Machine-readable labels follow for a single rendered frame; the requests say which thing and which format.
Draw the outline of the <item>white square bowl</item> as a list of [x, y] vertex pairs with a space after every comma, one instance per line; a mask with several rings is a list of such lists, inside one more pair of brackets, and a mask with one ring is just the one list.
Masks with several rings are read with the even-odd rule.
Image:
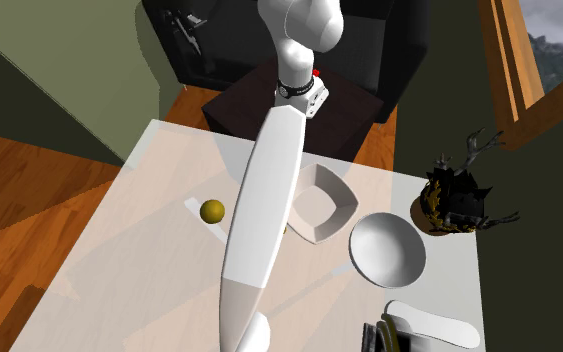
[[358, 207], [348, 184], [331, 169], [314, 163], [300, 170], [288, 224], [306, 241], [319, 244], [337, 235]]

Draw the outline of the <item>dark robot stand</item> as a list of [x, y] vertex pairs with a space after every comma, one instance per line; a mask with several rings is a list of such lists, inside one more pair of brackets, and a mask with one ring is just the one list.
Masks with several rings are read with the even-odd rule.
[[[306, 123], [304, 150], [351, 162], [355, 159], [383, 102], [343, 78], [329, 64], [315, 61], [329, 96]], [[274, 103], [277, 62], [264, 61], [202, 107], [211, 131], [254, 140]]]

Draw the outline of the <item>yellow ball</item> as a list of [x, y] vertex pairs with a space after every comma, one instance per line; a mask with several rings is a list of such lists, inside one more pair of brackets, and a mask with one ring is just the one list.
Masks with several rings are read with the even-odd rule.
[[216, 224], [224, 218], [225, 207], [219, 200], [210, 199], [202, 203], [199, 215], [205, 223]]

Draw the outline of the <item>white flat utensil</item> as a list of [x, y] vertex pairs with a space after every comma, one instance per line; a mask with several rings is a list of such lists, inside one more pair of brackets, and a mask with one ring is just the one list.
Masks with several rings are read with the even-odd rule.
[[193, 214], [193, 216], [221, 243], [227, 242], [227, 233], [221, 228], [218, 223], [206, 223], [200, 215], [201, 203], [194, 197], [188, 198], [184, 201], [184, 206]]

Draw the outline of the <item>white round bowl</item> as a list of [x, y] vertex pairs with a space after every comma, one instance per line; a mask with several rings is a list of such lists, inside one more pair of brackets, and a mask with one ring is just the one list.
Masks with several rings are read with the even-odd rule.
[[411, 285], [426, 266], [426, 249], [407, 220], [388, 212], [363, 216], [349, 237], [355, 269], [372, 284], [398, 289]]

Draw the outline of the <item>black cabinet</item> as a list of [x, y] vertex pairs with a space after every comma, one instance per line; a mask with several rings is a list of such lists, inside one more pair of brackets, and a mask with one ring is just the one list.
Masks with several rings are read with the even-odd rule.
[[[431, 0], [340, 0], [337, 45], [315, 56], [378, 97], [384, 123], [429, 47]], [[141, 0], [177, 79], [223, 91], [275, 56], [257, 0]]]

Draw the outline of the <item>white table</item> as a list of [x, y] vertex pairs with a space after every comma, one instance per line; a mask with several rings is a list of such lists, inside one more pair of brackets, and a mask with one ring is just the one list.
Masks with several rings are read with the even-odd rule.
[[[253, 144], [154, 120], [10, 352], [218, 352], [225, 244], [184, 206], [235, 206]], [[353, 267], [349, 235], [314, 245], [288, 231], [259, 308], [270, 352], [359, 352], [391, 300], [483, 325], [476, 238], [424, 235], [426, 267], [384, 289]]]

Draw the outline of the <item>white spatula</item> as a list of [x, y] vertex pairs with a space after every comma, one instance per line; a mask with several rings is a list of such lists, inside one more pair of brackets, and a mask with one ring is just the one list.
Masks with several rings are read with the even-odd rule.
[[398, 300], [385, 306], [384, 313], [401, 322], [402, 331], [433, 338], [466, 349], [480, 346], [478, 330], [468, 322], [432, 314]]

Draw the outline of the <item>wooden framed window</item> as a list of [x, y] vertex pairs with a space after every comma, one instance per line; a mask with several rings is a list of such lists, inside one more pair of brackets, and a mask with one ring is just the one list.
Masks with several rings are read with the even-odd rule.
[[563, 82], [546, 93], [518, 0], [477, 0], [496, 128], [517, 150], [563, 121]]

